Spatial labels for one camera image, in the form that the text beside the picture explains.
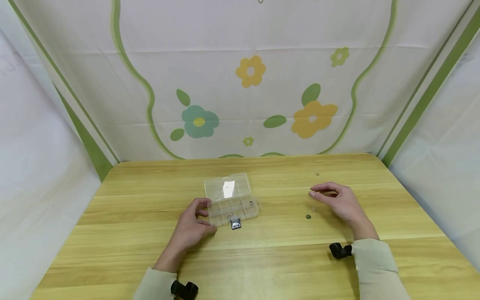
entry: white curtain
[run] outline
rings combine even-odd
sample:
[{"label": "white curtain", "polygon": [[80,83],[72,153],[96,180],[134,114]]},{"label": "white curtain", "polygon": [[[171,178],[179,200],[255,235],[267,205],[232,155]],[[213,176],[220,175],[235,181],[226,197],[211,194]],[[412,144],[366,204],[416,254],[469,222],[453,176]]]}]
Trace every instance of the white curtain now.
[{"label": "white curtain", "polygon": [[376,152],[470,3],[10,2],[106,165]]},{"label": "white curtain", "polygon": [[477,36],[390,170],[480,271],[479,70]]},{"label": "white curtain", "polygon": [[[17,49],[28,52],[28,45],[35,53],[2,1],[0,28]],[[29,68],[40,74],[43,67],[34,56],[27,60],[29,66],[0,30],[2,300],[29,298],[100,185],[80,140]]]}]

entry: small green flower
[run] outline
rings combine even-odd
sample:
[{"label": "small green flower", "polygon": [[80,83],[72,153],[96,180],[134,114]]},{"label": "small green flower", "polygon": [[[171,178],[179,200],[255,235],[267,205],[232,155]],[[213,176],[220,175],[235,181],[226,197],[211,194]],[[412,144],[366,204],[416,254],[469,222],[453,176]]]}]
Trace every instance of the small green flower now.
[{"label": "small green flower", "polygon": [[335,53],[330,56],[332,67],[343,65],[349,56],[350,53],[348,52],[348,47],[338,48],[335,50]]},{"label": "small green flower", "polygon": [[185,132],[194,139],[212,136],[213,128],[220,123],[216,114],[198,105],[189,106],[181,113],[181,118],[185,122]]},{"label": "small green flower", "polygon": [[251,145],[253,145],[253,138],[246,137],[243,139],[243,143],[245,144],[245,147],[250,147]]}]

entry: beige sleeve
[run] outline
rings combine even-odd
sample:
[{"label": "beige sleeve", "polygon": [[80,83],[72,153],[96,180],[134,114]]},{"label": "beige sleeve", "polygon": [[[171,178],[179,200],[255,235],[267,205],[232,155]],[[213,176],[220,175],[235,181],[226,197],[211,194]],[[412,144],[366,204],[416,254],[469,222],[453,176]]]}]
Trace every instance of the beige sleeve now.
[{"label": "beige sleeve", "polygon": [[387,243],[374,239],[356,240],[353,255],[359,276],[360,300],[407,300],[398,268]]},{"label": "beige sleeve", "polygon": [[170,287],[175,280],[177,280],[175,273],[148,268],[133,295],[133,300],[173,300],[174,295],[170,294]]}]

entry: plastic storage box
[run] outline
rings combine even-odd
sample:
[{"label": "plastic storage box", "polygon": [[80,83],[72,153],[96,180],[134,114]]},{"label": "plastic storage box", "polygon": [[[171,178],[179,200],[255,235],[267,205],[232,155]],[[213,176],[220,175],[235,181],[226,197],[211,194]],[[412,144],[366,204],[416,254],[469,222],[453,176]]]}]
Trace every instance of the plastic storage box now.
[{"label": "plastic storage box", "polygon": [[246,173],[204,181],[205,196],[212,200],[208,205],[210,224],[221,226],[231,224],[232,229],[240,228],[238,220],[258,215],[258,205],[252,196]]}]

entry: wood grain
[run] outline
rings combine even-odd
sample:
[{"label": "wood grain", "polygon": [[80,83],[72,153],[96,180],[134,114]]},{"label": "wood grain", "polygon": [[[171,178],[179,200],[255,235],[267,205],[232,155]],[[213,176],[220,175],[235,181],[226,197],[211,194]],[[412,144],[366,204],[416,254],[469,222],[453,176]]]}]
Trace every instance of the wood grain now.
[{"label": "wood grain", "polygon": [[32,299],[131,299],[203,181],[246,172],[261,215],[222,226],[187,253],[179,279],[197,299],[357,299],[343,222],[308,196],[324,181],[350,186],[392,248],[412,299],[478,299],[480,275],[394,176],[369,154],[126,162],[115,166]]}]

